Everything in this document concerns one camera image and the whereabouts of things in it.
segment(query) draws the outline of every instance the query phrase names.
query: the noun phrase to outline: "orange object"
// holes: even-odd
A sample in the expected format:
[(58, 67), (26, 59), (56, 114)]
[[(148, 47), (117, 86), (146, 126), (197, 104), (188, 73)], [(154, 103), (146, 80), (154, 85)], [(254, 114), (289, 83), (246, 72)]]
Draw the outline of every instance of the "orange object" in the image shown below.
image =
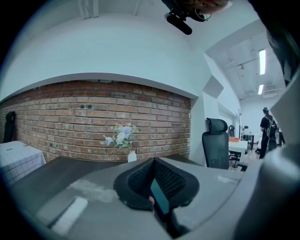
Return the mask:
[(235, 138), (235, 137), (229, 137), (229, 141), (230, 142), (239, 142), (240, 141), (240, 139), (239, 138)]

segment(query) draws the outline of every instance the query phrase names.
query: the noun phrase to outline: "flower vase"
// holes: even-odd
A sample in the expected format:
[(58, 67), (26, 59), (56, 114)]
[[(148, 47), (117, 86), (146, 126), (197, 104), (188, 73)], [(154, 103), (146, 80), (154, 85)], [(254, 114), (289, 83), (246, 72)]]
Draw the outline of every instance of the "flower vase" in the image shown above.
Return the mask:
[(128, 154), (128, 162), (134, 162), (136, 161), (136, 154), (135, 151), (130, 151), (130, 153)]

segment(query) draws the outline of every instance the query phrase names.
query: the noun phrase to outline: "fluorescent light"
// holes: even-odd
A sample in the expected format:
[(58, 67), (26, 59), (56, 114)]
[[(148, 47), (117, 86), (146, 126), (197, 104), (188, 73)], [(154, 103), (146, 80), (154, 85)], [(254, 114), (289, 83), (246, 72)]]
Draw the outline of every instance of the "fluorescent light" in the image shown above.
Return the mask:
[(258, 95), (261, 95), (263, 92), (263, 84), (259, 85)]
[(261, 65), (261, 75), (266, 72), (266, 50), (259, 51), (259, 59)]

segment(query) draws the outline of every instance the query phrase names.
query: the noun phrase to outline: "dark shirt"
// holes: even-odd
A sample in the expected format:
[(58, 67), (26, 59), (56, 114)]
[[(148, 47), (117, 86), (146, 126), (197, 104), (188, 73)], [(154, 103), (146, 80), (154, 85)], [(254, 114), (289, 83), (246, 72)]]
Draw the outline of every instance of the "dark shirt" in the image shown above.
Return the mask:
[(261, 128), (263, 128), (263, 132), (262, 132), (262, 139), (265, 139), (266, 135), (267, 135), (267, 128), (270, 127), (270, 122), (266, 117), (262, 118), (261, 121)]

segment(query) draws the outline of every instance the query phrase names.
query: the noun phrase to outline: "white tablecloth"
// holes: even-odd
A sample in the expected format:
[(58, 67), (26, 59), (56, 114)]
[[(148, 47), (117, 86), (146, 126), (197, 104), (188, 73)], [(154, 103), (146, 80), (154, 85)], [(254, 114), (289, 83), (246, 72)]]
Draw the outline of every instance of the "white tablecloth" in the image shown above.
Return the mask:
[(8, 185), (18, 181), (28, 173), (44, 165), (41, 150), (23, 142), (14, 141), (0, 144), (0, 173)]

